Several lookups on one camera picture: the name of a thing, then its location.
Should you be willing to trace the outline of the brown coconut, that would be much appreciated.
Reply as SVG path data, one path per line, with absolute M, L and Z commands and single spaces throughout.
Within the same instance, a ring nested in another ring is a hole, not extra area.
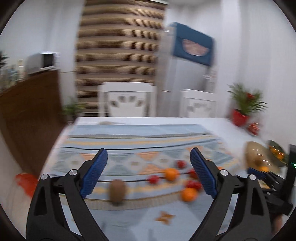
M 126 184 L 123 180 L 113 180 L 109 185 L 109 201 L 113 205 L 120 205 L 126 196 Z

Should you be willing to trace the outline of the red tomato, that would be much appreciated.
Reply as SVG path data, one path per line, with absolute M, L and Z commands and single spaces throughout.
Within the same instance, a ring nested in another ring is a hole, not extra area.
M 199 181 L 196 181 L 196 180 L 188 180 L 185 187 L 186 188 L 193 188 L 193 189 L 195 189 L 197 191 L 200 191 L 200 190 L 203 189 L 202 184 Z
M 195 180 L 198 179 L 197 173 L 195 172 L 194 169 L 191 169 L 191 170 L 188 172 L 188 174 L 189 174 L 189 177 L 190 177 L 190 178 L 195 179 Z
M 184 160 L 178 160 L 177 161 L 177 168 L 178 169 L 184 169 L 184 168 L 186 168 L 186 166 L 187 166 L 186 161 L 184 161 Z
M 158 182 L 159 182 L 159 176 L 158 176 L 158 175 L 151 175 L 151 176 L 149 176 L 149 178 L 148 178 L 148 182 L 149 182 L 149 184 L 151 184 L 151 185 L 156 185 L 156 184 L 158 184 Z

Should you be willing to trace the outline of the golden fruit bowl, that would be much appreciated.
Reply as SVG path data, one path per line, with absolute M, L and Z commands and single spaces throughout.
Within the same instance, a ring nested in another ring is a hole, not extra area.
M 275 141 L 268 140 L 267 146 L 257 142 L 245 145 L 245 166 L 258 171 L 278 173 L 280 168 L 288 165 L 288 154 Z

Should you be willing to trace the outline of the red object on floor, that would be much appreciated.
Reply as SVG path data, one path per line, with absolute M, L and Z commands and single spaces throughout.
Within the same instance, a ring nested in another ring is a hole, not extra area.
M 19 173 L 15 176 L 15 180 L 17 185 L 22 187 L 27 196 L 32 198 L 38 184 L 38 179 L 29 173 Z

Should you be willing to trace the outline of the orange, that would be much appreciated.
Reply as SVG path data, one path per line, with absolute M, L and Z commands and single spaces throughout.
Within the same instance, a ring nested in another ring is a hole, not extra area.
M 198 192 L 195 188 L 184 188 L 181 191 L 181 199 L 184 202 L 193 202 L 198 197 Z
M 167 181 L 174 182 L 179 176 L 179 171 L 175 168 L 167 168 L 164 171 L 164 177 Z

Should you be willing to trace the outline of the upper orange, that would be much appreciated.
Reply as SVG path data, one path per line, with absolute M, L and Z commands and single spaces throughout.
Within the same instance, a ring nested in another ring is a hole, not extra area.
M 164 177 L 167 181 L 174 182 L 179 176 L 179 171 L 175 168 L 167 168 L 164 171 Z

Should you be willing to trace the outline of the green plant in red pot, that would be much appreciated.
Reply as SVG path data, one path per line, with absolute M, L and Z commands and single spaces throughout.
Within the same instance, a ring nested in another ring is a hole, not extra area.
M 242 83 L 229 85 L 231 99 L 234 103 L 232 120 L 238 127 L 245 126 L 252 114 L 267 109 L 267 103 L 263 101 L 263 93 L 259 89 L 246 89 Z

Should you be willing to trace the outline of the patterned blue table mat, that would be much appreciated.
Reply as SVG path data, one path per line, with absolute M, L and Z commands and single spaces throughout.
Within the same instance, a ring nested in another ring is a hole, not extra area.
M 240 161 L 224 135 L 193 125 L 105 125 L 74 126 L 54 149 L 44 172 L 51 177 L 65 175 L 91 160 L 99 149 L 108 162 L 95 189 L 85 202 L 109 240 L 189 240 L 205 217 L 212 198 L 198 192 L 193 202 L 184 202 L 181 191 L 190 180 L 190 151 L 198 148 L 218 167 L 235 174 Z M 178 169 L 184 160 L 186 168 Z M 176 181 L 167 181 L 164 171 L 179 171 Z M 151 185 L 148 178 L 158 175 Z M 109 185 L 123 180 L 126 196 L 120 205 L 109 201 Z

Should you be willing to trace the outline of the brown wooden cabinet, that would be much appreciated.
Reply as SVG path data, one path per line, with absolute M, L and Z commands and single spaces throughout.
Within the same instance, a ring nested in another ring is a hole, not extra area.
M 31 76 L 1 92 L 1 132 L 23 171 L 40 175 L 65 125 L 57 70 Z

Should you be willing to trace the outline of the small green floor plant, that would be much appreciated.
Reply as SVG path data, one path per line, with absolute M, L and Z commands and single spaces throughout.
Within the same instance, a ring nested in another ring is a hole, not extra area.
M 67 122 L 74 123 L 76 118 L 83 113 L 86 105 L 78 102 L 74 97 L 70 97 L 69 102 L 62 107 L 62 114 Z

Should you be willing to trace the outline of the right white chair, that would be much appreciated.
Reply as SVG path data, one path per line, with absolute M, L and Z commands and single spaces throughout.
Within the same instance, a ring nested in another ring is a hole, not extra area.
M 217 96 L 214 93 L 183 89 L 179 117 L 181 118 L 215 118 Z

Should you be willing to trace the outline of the white chair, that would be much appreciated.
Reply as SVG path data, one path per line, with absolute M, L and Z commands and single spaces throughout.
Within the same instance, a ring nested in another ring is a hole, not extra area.
M 144 82 L 105 82 L 98 86 L 100 117 L 155 117 L 157 87 Z
M 179 117 L 181 118 L 215 118 L 217 96 L 214 93 L 183 89 Z

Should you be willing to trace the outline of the left white chair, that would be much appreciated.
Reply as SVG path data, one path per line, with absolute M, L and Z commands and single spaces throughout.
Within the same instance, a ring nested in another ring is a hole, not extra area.
M 144 82 L 105 82 L 98 86 L 100 117 L 155 117 L 157 87 Z

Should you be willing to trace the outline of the blue fridge cover cloth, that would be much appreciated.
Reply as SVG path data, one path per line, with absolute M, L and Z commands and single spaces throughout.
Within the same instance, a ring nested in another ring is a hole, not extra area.
M 172 54 L 194 63 L 211 66 L 214 53 L 214 39 L 186 25 L 173 22 L 175 40 Z

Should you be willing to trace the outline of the striped brown window blind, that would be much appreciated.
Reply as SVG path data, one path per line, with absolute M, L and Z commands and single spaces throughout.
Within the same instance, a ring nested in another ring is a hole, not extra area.
M 75 83 L 86 113 L 98 113 L 97 87 L 104 82 L 154 83 L 166 6 L 157 1 L 85 1 Z

